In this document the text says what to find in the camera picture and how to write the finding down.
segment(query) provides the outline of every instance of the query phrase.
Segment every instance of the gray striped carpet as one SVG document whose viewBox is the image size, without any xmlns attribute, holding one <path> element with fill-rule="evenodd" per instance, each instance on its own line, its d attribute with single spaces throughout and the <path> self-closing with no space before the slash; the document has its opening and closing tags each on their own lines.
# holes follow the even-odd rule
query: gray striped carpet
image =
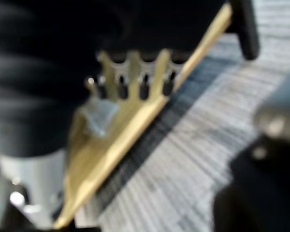
<svg viewBox="0 0 290 232">
<path fill-rule="evenodd" d="M 228 161 L 256 136 L 256 107 L 290 73 L 290 0 L 255 0 L 262 51 L 224 35 L 76 217 L 104 232 L 209 232 Z"/>
</svg>

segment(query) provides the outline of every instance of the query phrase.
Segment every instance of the black chair leg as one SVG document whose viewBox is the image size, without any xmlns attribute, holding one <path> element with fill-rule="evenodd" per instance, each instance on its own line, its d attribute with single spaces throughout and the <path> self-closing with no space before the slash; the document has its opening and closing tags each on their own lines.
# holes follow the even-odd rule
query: black chair leg
<svg viewBox="0 0 290 232">
<path fill-rule="evenodd" d="M 237 34 L 243 56 L 253 60 L 259 55 L 260 44 L 252 0 L 231 0 L 231 7 L 232 25 L 228 32 Z"/>
</svg>

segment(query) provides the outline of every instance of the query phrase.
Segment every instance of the gray surface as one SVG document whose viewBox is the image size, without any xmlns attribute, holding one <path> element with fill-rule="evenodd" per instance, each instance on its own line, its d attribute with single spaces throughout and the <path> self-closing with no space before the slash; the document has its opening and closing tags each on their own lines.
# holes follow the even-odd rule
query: gray surface
<svg viewBox="0 0 290 232">
<path fill-rule="evenodd" d="M 104 232 L 208 232 L 228 161 L 255 136 L 256 107 L 290 73 L 290 0 L 256 0 L 261 56 L 223 36 L 77 216 Z"/>
</svg>

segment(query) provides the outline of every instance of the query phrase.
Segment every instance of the dark object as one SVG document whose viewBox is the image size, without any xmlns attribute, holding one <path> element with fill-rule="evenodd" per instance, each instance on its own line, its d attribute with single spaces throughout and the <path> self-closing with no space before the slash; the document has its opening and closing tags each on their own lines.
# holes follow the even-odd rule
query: dark object
<svg viewBox="0 0 290 232">
<path fill-rule="evenodd" d="M 215 199 L 216 232 L 290 232 L 290 143 L 259 138 L 231 170 L 233 183 Z"/>
<path fill-rule="evenodd" d="M 99 97 L 101 99 L 106 99 L 107 98 L 107 90 L 106 90 L 106 86 L 105 85 L 97 85 L 98 88 L 98 93 L 99 93 Z"/>
<path fill-rule="evenodd" d="M 117 91 L 118 95 L 121 99 L 125 100 L 129 96 L 129 89 L 128 85 L 125 82 L 125 78 L 123 76 L 120 76 L 119 83 L 117 85 Z"/>
<path fill-rule="evenodd" d="M 140 83 L 140 99 L 146 100 L 149 96 L 149 76 L 146 74 Z"/>
<path fill-rule="evenodd" d="M 259 55 L 260 44 L 252 0 L 231 0 L 231 7 L 233 15 L 229 32 L 237 34 L 243 56 L 253 60 Z"/>
<path fill-rule="evenodd" d="M 173 71 L 169 78 L 164 81 L 163 83 L 163 88 L 162 88 L 162 93 L 164 96 L 168 97 L 173 91 L 174 88 L 174 80 L 176 77 L 176 73 Z"/>
</svg>

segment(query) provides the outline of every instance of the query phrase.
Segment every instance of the black fabric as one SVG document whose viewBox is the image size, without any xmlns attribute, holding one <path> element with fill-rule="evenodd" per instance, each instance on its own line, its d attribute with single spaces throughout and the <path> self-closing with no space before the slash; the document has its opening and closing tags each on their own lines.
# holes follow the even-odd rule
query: black fabric
<svg viewBox="0 0 290 232">
<path fill-rule="evenodd" d="M 0 153 L 65 146 L 97 51 L 194 49 L 224 2 L 0 0 Z"/>
</svg>

